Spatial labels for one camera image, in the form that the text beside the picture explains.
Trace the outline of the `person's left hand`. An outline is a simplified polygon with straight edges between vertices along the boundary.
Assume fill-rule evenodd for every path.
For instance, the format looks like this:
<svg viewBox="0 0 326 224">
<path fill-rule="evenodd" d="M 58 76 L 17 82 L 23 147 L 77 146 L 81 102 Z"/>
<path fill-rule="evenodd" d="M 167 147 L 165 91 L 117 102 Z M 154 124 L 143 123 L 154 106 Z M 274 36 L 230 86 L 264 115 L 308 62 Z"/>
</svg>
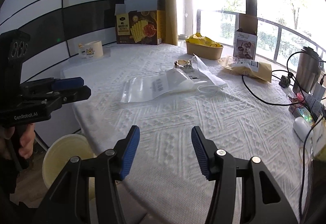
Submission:
<svg viewBox="0 0 326 224">
<path fill-rule="evenodd" d="M 28 124 L 26 130 L 20 137 L 20 149 L 19 155 L 24 159 L 28 159 L 31 157 L 33 153 L 33 145 L 35 140 L 35 132 L 34 132 L 35 124 Z M 4 140 L 8 140 L 14 134 L 14 127 L 11 128 L 3 128 L 1 127 L 1 157 L 5 159 L 11 159 L 11 155 L 6 147 L 6 143 Z"/>
</svg>

